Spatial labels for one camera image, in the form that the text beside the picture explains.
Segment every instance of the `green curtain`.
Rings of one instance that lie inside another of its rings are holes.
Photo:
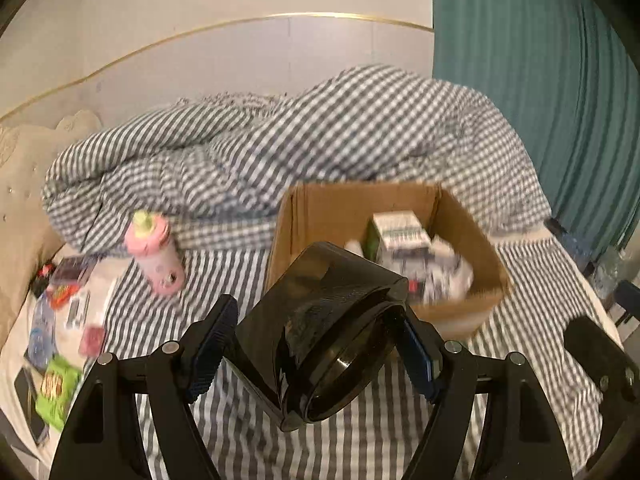
[[[593,0],[433,0],[434,77],[488,95],[554,216],[601,253],[640,216],[640,77]]]

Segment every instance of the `brown cardboard box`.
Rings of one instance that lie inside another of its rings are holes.
[[[364,242],[373,213],[415,212],[430,236],[449,242],[474,269],[474,282],[463,301],[413,305],[416,315],[432,323],[445,338],[471,336],[509,290],[500,259],[470,214],[440,186],[418,182],[345,182],[299,184],[282,199],[265,290],[309,244],[351,239]]]

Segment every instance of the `green snack bag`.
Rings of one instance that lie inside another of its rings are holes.
[[[42,380],[36,400],[36,412],[42,420],[58,431],[65,426],[71,399],[74,396],[82,372],[70,365],[65,358],[55,355]]]

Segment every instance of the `pink bottle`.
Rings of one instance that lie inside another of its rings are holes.
[[[162,215],[136,211],[124,243],[156,294],[170,296],[184,286],[182,262]]]

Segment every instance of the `metal screw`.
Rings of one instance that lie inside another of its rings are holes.
[[[627,368],[625,370],[625,378],[626,378],[626,384],[628,384],[629,386],[633,386],[634,383],[636,382],[636,375],[634,374],[634,371],[631,368]]]
[[[518,366],[522,366],[527,362],[526,357],[524,357],[520,352],[511,352],[511,354],[509,354],[509,359],[513,364]]]
[[[162,345],[162,351],[165,354],[175,354],[180,348],[180,345],[175,341],[168,341]]]
[[[458,354],[462,352],[462,345],[457,341],[447,341],[444,343],[444,349],[452,354]]]
[[[111,362],[112,359],[113,354],[111,352],[105,352],[104,354],[101,354],[100,357],[98,357],[98,364],[107,365]]]

